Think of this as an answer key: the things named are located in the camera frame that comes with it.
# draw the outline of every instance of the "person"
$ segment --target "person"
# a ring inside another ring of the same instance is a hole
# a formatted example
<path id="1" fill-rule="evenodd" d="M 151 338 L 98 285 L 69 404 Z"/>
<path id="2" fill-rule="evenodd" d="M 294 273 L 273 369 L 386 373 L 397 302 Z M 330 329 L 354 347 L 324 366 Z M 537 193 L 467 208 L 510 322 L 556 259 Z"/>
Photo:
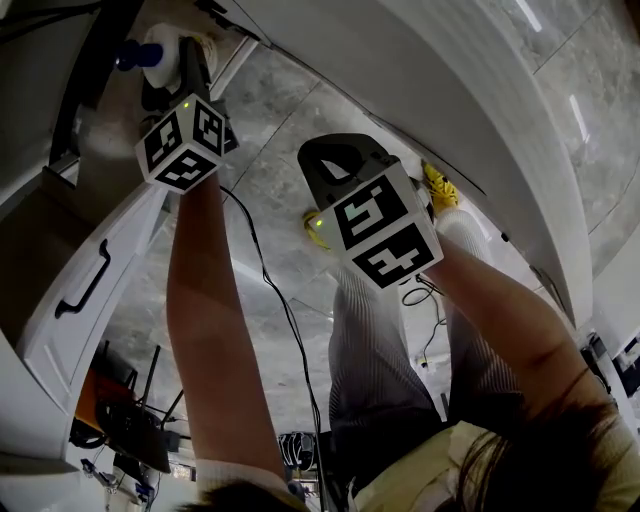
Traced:
<path id="1" fill-rule="evenodd" d="M 337 465 L 360 511 L 626 511 L 638 447 L 565 323 L 490 264 L 452 185 L 425 168 L 444 259 L 452 383 L 442 422 L 384 302 L 344 268 L 329 344 Z M 218 178 L 182 197 L 167 320 L 197 457 L 185 511 L 307 510 L 287 491 L 227 246 Z"/>

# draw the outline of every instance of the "cabinet door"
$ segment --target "cabinet door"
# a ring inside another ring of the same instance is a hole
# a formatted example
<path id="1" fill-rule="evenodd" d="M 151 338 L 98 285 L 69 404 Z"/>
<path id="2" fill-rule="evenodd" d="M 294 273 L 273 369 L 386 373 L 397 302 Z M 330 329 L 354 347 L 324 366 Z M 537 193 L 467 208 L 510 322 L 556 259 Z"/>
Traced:
<path id="1" fill-rule="evenodd" d="M 29 320 L 18 353 L 65 413 L 71 382 L 107 299 L 136 252 L 146 248 L 164 192 L 143 185 L 94 231 Z"/>

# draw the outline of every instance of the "marble floor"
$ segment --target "marble floor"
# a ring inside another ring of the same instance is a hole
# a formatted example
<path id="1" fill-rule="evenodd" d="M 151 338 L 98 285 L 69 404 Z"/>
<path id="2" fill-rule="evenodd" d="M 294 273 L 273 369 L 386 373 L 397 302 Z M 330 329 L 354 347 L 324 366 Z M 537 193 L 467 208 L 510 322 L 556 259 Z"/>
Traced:
<path id="1" fill-rule="evenodd" d="M 482 0 L 505 37 L 521 53 L 547 98 L 571 155 L 590 231 L 594 275 L 615 256 L 640 222 L 640 46 L 622 0 Z M 299 170 L 300 145 L 331 132 L 376 138 L 419 172 L 418 157 L 369 121 L 354 105 L 286 58 L 262 47 L 228 86 L 227 108 L 240 148 L 228 157 L 222 183 L 247 205 L 272 278 L 289 301 L 309 358 L 311 381 L 328 425 L 330 389 L 327 347 L 332 330 L 333 257 L 313 244 L 301 215 L 314 206 Z M 533 290 L 536 278 L 518 253 L 468 201 L 480 220 L 495 265 Z M 278 432 L 311 429 L 300 354 L 281 304 L 263 282 L 245 219 L 225 203 L 234 271 Z M 126 290 L 105 332 L 113 350 L 140 372 L 140 387 L 153 349 L 161 353 L 150 403 L 166 408 L 180 390 L 168 339 L 164 304 L 175 230 L 170 217 Z M 406 292 L 413 284 L 399 290 Z M 420 368 L 422 349 L 436 323 L 431 299 L 403 307 L 409 353 L 432 394 L 448 389 L 446 328 L 435 330 Z M 186 419 L 184 404 L 177 416 Z M 187 433 L 186 421 L 172 424 Z"/>

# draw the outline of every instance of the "black cabinet handle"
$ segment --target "black cabinet handle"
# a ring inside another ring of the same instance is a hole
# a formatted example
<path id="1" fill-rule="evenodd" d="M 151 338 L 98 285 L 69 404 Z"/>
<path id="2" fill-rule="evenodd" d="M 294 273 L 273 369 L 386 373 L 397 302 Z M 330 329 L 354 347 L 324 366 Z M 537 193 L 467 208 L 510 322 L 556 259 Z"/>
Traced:
<path id="1" fill-rule="evenodd" d="M 80 313 L 80 311 L 82 311 L 82 308 L 84 308 L 85 304 L 89 300 L 89 297 L 91 297 L 93 290 L 96 289 L 96 286 L 98 286 L 98 283 L 102 279 L 102 276 L 104 276 L 105 272 L 107 271 L 107 268 L 109 267 L 109 263 L 111 263 L 111 255 L 107 252 L 106 239 L 103 240 L 102 243 L 100 244 L 100 250 L 98 251 L 98 253 L 100 254 L 100 256 L 104 258 L 105 260 L 104 265 L 102 265 L 96 277 L 94 277 L 93 281 L 91 281 L 89 288 L 87 288 L 87 291 L 84 292 L 84 295 L 80 299 L 80 302 L 78 302 L 75 306 L 72 306 L 71 304 L 63 300 L 60 301 L 60 303 L 56 307 L 56 313 L 55 313 L 56 318 L 60 318 L 65 313 L 73 313 L 75 315 L 76 313 Z"/>

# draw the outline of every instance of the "power cord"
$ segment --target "power cord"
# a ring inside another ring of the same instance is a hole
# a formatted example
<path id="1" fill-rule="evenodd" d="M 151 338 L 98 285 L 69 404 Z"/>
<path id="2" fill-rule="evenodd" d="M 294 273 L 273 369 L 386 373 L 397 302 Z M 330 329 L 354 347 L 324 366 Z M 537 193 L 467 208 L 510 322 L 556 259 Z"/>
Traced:
<path id="1" fill-rule="evenodd" d="M 438 326 L 447 325 L 447 319 L 446 318 L 440 318 L 440 306 L 438 305 L 438 300 L 433 295 L 434 293 L 437 293 L 438 295 L 444 297 L 444 294 L 438 289 L 438 287 L 436 285 L 434 285 L 433 283 L 430 283 L 429 281 L 427 281 L 420 274 L 418 274 L 416 276 L 416 282 L 421 284 L 422 286 L 418 286 L 417 288 L 413 288 L 412 290 L 409 290 L 407 293 L 405 293 L 402 296 L 402 305 L 403 306 L 408 306 L 408 307 L 417 306 L 418 304 L 424 302 L 429 297 L 431 297 L 431 299 L 433 300 L 433 304 L 436 307 L 436 323 L 433 326 L 433 332 L 431 333 L 431 337 L 429 338 L 429 340 L 425 344 L 424 348 L 422 349 L 422 356 L 424 357 L 424 362 L 422 363 L 422 367 L 424 368 L 427 365 L 427 348 L 429 348 L 429 345 L 431 345 L 431 342 L 436 337 L 436 331 L 438 330 Z M 411 295 L 413 295 L 416 292 L 421 292 L 421 291 L 426 292 L 426 294 L 423 295 L 422 297 L 420 297 L 419 299 L 413 301 L 413 302 L 408 302 L 407 299 Z"/>
<path id="2" fill-rule="evenodd" d="M 48 17 L 43 20 L 32 23 L 30 25 L 26 25 L 24 27 L 13 30 L 6 35 L 1 35 L 0 44 L 5 44 L 5 43 L 8 43 L 9 41 L 13 41 L 18 37 L 24 36 L 29 32 L 33 32 L 34 30 L 37 30 L 39 28 L 46 27 L 47 25 L 51 25 L 52 23 L 57 23 L 59 21 L 66 20 L 74 16 L 80 16 L 82 14 L 89 14 L 95 11 L 96 9 L 98 9 L 99 7 L 101 7 L 102 4 L 103 2 L 94 2 L 91 4 L 85 4 L 85 5 L 52 7 L 49 9 L 37 9 L 34 11 L 6 16 L 5 18 L 0 20 L 0 28 L 13 25 L 15 23 L 20 23 L 21 21 L 28 20 L 31 18 L 40 18 L 43 16 L 48 16 Z"/>
<path id="3" fill-rule="evenodd" d="M 311 412 L 313 415 L 313 426 L 316 432 L 316 447 L 318 451 L 318 479 L 320 484 L 320 491 L 323 492 L 324 489 L 324 472 L 323 472 L 323 464 L 322 464 L 322 453 L 320 451 L 320 431 L 321 431 L 321 419 L 320 419 L 320 409 L 318 408 L 318 404 L 316 402 L 315 395 L 313 394 L 313 388 L 311 387 L 311 379 L 309 377 L 309 365 L 307 363 L 307 353 L 304 350 L 304 345 L 302 344 L 302 336 L 300 335 L 300 329 L 298 328 L 298 323 L 296 322 L 296 318 L 289 306 L 289 303 L 284 298 L 278 287 L 271 280 L 271 276 L 267 270 L 267 267 L 264 263 L 264 257 L 262 256 L 262 250 L 260 249 L 260 243 L 258 242 L 258 235 L 256 234 L 255 225 L 253 223 L 253 218 L 247 210 L 246 206 L 238 199 L 230 190 L 225 187 L 220 187 L 225 194 L 227 194 L 231 199 L 233 199 L 236 204 L 242 210 L 245 218 L 247 219 L 247 223 L 249 224 L 249 230 L 251 231 L 251 238 L 253 239 L 253 243 L 256 246 L 256 251 L 258 252 L 258 258 L 260 259 L 260 265 L 262 266 L 262 279 L 265 283 L 267 283 L 278 295 L 280 302 L 282 302 L 282 306 L 284 307 L 284 312 L 287 317 L 287 321 L 289 322 L 289 326 L 291 327 L 291 331 L 293 332 L 293 337 L 298 344 L 298 348 L 300 349 L 300 354 L 302 356 L 302 367 L 304 369 L 304 379 L 307 383 L 307 389 L 309 390 L 309 400 L 311 402 Z"/>

